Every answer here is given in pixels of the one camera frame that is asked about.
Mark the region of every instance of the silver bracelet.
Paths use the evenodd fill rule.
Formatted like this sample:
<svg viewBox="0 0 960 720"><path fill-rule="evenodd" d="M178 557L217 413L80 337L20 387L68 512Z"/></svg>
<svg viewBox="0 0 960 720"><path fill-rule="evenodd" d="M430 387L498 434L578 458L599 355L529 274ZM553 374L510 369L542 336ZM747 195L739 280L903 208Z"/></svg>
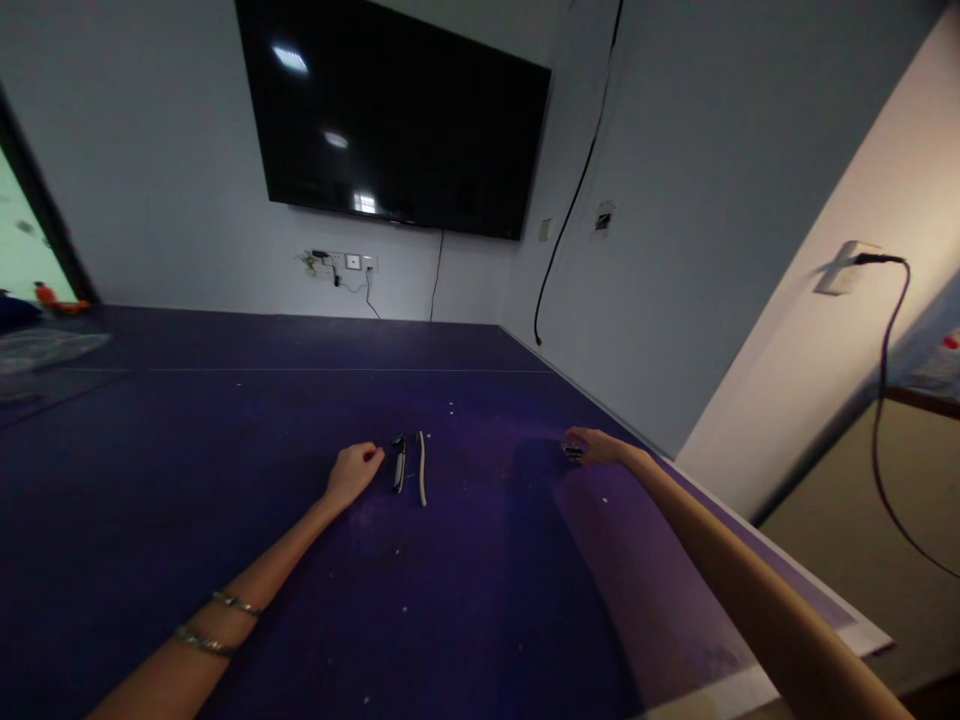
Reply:
<svg viewBox="0 0 960 720"><path fill-rule="evenodd" d="M263 612L262 610L255 608L253 605L247 605L240 598L231 597L230 595L227 595L226 593L221 592L220 590L213 591L213 599L219 600L227 607L232 607L232 608L236 608L237 610L242 610L247 615L253 615L254 617L259 617L260 613Z"/></svg>
<svg viewBox="0 0 960 720"><path fill-rule="evenodd" d="M186 625L177 625L174 635L176 635L178 640L182 640L194 650L202 650L203 652L208 652L211 655L230 657L237 650L236 648L219 643L216 640L209 640L202 635L197 635L197 633L188 628Z"/></svg>

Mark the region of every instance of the hand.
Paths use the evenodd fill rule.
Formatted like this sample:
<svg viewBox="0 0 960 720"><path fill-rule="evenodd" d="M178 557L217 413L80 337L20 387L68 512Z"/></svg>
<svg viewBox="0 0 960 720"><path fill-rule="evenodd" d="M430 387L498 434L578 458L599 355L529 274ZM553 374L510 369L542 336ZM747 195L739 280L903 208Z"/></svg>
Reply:
<svg viewBox="0 0 960 720"><path fill-rule="evenodd" d="M360 443L341 450L330 471L323 498L345 510L373 480L383 457L383 448L373 443Z"/></svg>
<svg viewBox="0 0 960 720"><path fill-rule="evenodd" d="M570 428L563 439L584 446L584 454L580 458L581 465L609 465L622 462L626 450L630 448L627 443L610 437L602 430Z"/></svg>

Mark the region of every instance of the door frame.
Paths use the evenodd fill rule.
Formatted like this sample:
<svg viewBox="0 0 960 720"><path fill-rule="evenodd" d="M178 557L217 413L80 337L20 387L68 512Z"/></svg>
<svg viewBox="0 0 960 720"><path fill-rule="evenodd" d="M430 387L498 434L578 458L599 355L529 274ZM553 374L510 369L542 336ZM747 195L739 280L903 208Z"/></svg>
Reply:
<svg viewBox="0 0 960 720"><path fill-rule="evenodd" d="M99 303L100 296L70 243L70 232L53 202L53 196L43 182L40 166L34 160L26 138L10 110L2 85L0 85L0 147L3 148L13 174L20 183L20 188L27 202L30 203L33 214L37 217L40 229L77 299Z"/></svg>

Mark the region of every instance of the table tennis table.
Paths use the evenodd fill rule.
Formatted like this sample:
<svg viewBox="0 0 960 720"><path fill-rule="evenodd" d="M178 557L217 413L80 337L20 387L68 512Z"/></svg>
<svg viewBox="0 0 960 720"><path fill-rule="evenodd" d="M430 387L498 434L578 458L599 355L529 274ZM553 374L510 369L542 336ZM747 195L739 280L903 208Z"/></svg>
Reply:
<svg viewBox="0 0 960 720"><path fill-rule="evenodd" d="M642 444L495 326L123 307L112 341L0 410L0 686L80 717L317 499L388 449L238 652L208 718L734 718L777 693L622 468ZM422 431L392 492L400 433ZM890 638L667 460L858 655Z"/></svg>

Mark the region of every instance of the wall-mounted tv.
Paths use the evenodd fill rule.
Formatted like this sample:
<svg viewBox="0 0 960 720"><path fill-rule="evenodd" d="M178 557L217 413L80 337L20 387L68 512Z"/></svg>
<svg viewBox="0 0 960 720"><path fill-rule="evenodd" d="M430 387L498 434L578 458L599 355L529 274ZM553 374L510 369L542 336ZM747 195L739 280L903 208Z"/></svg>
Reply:
<svg viewBox="0 0 960 720"><path fill-rule="evenodd" d="M550 71L363 0L236 0L269 197L520 239Z"/></svg>

